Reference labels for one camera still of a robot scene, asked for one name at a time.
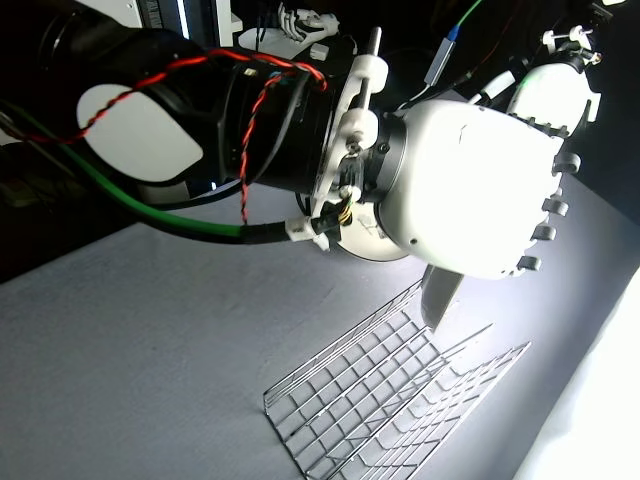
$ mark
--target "white robot shell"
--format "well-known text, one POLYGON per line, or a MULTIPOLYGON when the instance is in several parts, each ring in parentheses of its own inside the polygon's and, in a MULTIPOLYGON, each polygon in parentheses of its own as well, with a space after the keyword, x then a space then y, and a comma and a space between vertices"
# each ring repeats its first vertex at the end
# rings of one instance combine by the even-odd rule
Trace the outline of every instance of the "white robot shell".
POLYGON ((559 186, 562 144, 522 121, 475 105, 420 103, 404 121, 404 157, 378 217, 401 248, 479 278, 517 268, 559 186))

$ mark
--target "green cable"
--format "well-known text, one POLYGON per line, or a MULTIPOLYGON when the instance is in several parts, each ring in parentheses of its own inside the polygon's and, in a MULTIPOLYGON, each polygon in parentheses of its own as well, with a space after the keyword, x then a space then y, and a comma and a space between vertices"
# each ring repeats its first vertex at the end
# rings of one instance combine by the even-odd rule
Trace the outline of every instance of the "green cable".
MULTIPOLYGON (((26 111, 17 107, 9 102, 4 100, 0 100, 2 103, 8 105, 12 110, 16 113, 20 114, 25 120, 38 128, 45 135, 53 138, 53 134, 50 130, 48 130, 44 125, 34 119, 31 115, 29 115, 26 111)), ((107 177, 105 177, 102 173, 100 173, 96 168, 94 168, 89 162, 87 162, 84 158, 82 158, 78 153, 76 153, 73 149, 71 149, 68 145, 58 144, 58 146, 64 151, 75 163, 80 167, 87 175, 89 175, 109 196, 113 199, 117 200, 119 203, 124 206, 134 210, 140 216, 152 220, 154 226, 156 224, 166 225, 170 227, 170 229, 175 229, 177 231, 189 231, 196 234, 204 234, 204 235, 213 235, 220 236, 223 239, 226 237, 229 240, 229 243, 268 243, 269 235, 271 233, 275 233, 274 240, 271 241, 283 241, 286 240, 285 236, 281 235, 281 232, 273 232, 273 230, 277 230, 277 226, 280 224, 272 225, 273 228, 268 228, 269 225, 256 225, 244 227, 240 225, 223 225, 216 223, 208 223, 200 220, 193 220, 190 218, 179 217, 177 215, 171 215, 170 213, 163 212, 161 210, 157 210, 153 207, 150 207, 133 197, 129 196, 126 192, 121 190, 117 185, 112 183, 107 177), (262 241, 258 240, 256 242, 252 241, 243 241, 243 237, 246 233, 249 233, 251 230, 260 230, 259 234, 262 234, 264 237, 262 241)))
POLYGON ((460 19, 460 21, 456 24, 456 26, 460 27, 464 21, 467 19, 467 17, 469 15, 471 15, 471 13, 476 9, 476 7, 478 5, 480 5, 482 3, 482 0, 476 0, 475 3, 473 5, 471 5, 471 8, 469 8, 469 10, 466 11, 466 13, 462 16, 462 18, 460 19))

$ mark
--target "metal wire rack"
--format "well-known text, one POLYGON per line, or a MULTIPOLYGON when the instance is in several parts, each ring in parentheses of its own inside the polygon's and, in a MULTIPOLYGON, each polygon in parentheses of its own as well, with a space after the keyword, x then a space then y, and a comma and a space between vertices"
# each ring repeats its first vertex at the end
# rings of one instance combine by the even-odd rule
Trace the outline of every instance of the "metal wire rack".
POLYGON ((460 373, 451 361, 489 327, 440 351, 406 313, 419 292, 420 282, 265 392, 265 413, 305 478, 413 478, 529 347, 460 373))

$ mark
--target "table surface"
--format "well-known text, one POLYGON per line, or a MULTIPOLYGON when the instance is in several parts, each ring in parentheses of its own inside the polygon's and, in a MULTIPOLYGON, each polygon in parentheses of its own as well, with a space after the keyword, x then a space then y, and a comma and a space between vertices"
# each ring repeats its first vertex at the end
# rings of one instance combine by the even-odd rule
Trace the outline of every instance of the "table surface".
MULTIPOLYGON (((640 229, 577 181, 542 271, 465 279, 436 341, 493 323, 531 349, 419 478, 511 478, 640 263, 640 229)), ((296 213, 250 194, 252 221, 296 213)), ((237 199, 186 214, 237 221, 237 199)), ((262 392, 419 279, 312 243, 212 245, 135 225, 0 286, 0 480, 296 479, 262 392)))

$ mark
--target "metal frame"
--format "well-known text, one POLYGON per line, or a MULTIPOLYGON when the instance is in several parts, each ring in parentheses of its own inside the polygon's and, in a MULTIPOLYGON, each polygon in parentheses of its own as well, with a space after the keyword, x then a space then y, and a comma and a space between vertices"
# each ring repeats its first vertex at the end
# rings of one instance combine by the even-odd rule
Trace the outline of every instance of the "metal frame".
POLYGON ((420 283, 265 392, 267 418, 305 478, 413 478, 529 347, 458 372, 452 360, 489 326, 439 350, 406 313, 420 283))

